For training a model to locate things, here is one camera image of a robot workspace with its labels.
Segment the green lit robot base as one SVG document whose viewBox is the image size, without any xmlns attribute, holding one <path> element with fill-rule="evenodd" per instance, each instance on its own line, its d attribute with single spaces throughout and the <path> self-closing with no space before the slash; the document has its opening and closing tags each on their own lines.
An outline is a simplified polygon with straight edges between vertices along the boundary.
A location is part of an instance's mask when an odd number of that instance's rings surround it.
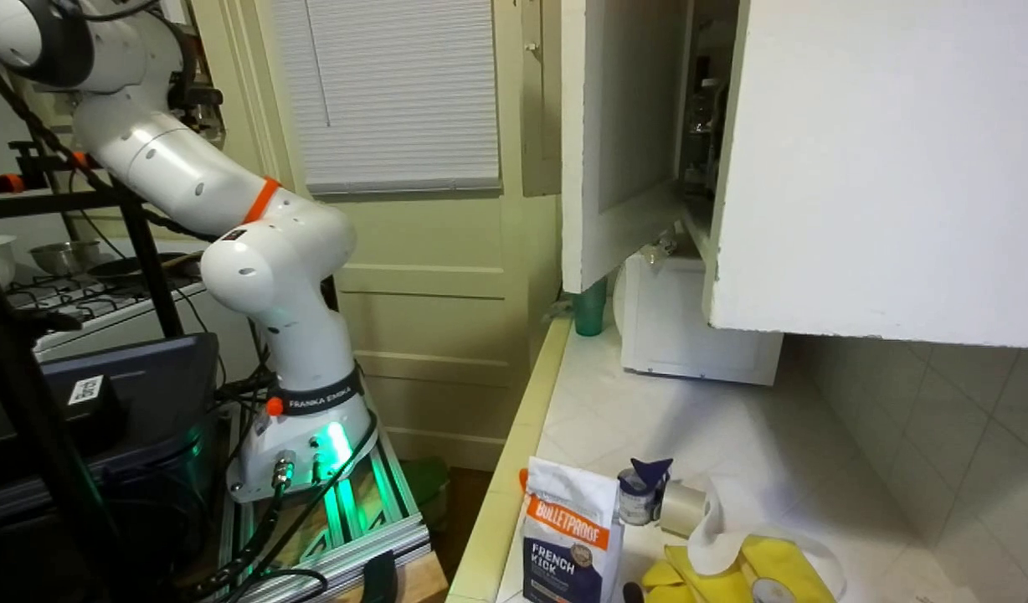
<svg viewBox="0 0 1028 603">
<path fill-rule="evenodd" d="M 271 498 L 232 504 L 232 556 L 201 603 L 307 603 L 398 574 L 431 552 L 428 524 L 391 442 L 323 436 L 314 461 L 278 461 Z"/>
</svg>

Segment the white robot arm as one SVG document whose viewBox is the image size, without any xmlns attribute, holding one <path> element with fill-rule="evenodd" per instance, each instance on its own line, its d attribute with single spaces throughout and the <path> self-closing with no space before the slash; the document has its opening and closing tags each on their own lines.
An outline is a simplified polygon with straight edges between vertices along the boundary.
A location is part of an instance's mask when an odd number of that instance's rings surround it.
<svg viewBox="0 0 1028 603">
<path fill-rule="evenodd" d="M 232 497 L 305 492 L 348 464 L 377 428 L 348 325 L 323 296 L 353 253 L 348 216 L 249 172 L 172 114 L 184 49 L 149 9 L 0 0 L 0 63 L 62 93 L 83 152 L 207 242 L 205 289 L 264 331 L 275 393 L 232 464 Z"/>
</svg>

